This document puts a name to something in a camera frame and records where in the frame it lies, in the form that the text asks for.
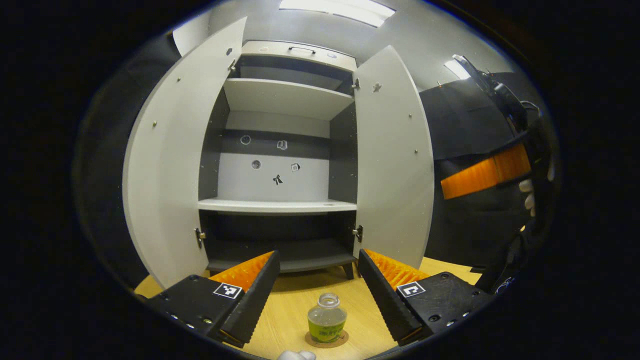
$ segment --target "drawer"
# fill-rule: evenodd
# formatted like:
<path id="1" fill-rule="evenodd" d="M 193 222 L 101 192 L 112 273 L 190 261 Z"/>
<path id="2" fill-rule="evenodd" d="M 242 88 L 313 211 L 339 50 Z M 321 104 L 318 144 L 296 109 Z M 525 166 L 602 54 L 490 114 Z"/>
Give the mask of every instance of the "drawer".
<path id="1" fill-rule="evenodd" d="M 312 61 L 323 65 L 353 72 L 356 60 L 345 54 L 323 49 L 321 47 L 296 44 L 281 41 L 247 41 L 242 48 L 242 54 L 279 56 Z"/>

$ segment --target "wooden table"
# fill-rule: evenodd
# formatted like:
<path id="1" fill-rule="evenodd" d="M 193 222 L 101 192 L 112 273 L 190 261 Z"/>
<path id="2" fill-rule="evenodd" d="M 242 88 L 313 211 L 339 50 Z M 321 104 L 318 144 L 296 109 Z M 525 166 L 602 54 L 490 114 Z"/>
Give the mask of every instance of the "wooden table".
<path id="1" fill-rule="evenodd" d="M 480 274 L 472 273 L 470 269 L 429 258 L 424 258 L 420 265 L 420 270 L 429 275 L 448 271 L 475 284 Z M 153 297 L 160 291 L 162 289 L 151 276 L 135 289 L 146 297 Z M 337 348 L 316 348 L 304 339 L 308 331 L 307 311 L 316 304 L 320 294 L 326 292 L 337 294 L 340 306 L 348 314 L 344 328 L 349 332 L 349 341 Z M 267 359 L 276 359 L 284 350 L 308 350 L 315 353 L 318 360 L 360 360 L 395 346 L 397 343 L 391 338 L 364 280 L 357 276 L 346 280 L 342 268 L 333 266 L 278 276 L 251 342 L 241 350 Z"/>

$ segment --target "white cabinet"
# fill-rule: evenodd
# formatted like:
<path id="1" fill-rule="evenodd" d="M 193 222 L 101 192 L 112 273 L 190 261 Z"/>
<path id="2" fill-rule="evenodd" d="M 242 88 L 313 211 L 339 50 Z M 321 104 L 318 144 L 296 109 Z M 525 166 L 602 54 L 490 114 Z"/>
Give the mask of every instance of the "white cabinet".
<path id="1" fill-rule="evenodd" d="M 123 195 L 149 272 L 166 288 L 272 249 L 283 272 L 348 271 L 360 247 L 418 267 L 433 159 L 395 50 L 359 67 L 289 42 L 249 41 L 240 51 L 243 28 L 244 19 L 181 59 L 134 125 Z M 360 225 L 361 243 L 352 233 Z"/>

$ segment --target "ceiling light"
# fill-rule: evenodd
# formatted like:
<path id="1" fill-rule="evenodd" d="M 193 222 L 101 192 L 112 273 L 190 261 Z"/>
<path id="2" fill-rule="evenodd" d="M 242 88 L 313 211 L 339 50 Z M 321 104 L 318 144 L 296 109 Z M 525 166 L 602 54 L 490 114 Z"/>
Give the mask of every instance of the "ceiling light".
<path id="1" fill-rule="evenodd" d="M 446 66 L 447 69 L 451 70 L 451 72 L 453 72 L 460 79 L 467 79 L 467 78 L 469 78 L 471 76 L 462 67 L 462 65 L 460 65 L 456 60 L 449 60 L 449 61 L 444 63 L 444 66 Z"/>
<path id="2" fill-rule="evenodd" d="M 330 13 L 375 27 L 396 12 L 371 0 L 282 0 L 280 9 Z"/>

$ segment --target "cork coaster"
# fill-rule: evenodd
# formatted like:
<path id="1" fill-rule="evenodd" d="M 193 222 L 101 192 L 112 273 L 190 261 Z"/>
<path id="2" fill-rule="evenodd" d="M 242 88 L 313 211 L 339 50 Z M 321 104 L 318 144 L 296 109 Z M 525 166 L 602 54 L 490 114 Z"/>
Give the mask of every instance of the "cork coaster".
<path id="1" fill-rule="evenodd" d="M 342 330 L 342 332 L 340 333 L 340 337 L 338 338 L 338 340 L 332 342 L 332 343 L 317 343 L 314 340 L 311 339 L 311 333 L 307 331 L 307 335 L 305 335 L 305 341 L 313 346 L 313 347 L 319 347 L 319 348 L 333 348 L 333 347 L 339 347 L 340 345 L 344 344 L 345 342 L 347 342 L 347 340 L 349 339 L 349 333 L 346 332 L 344 329 Z"/>

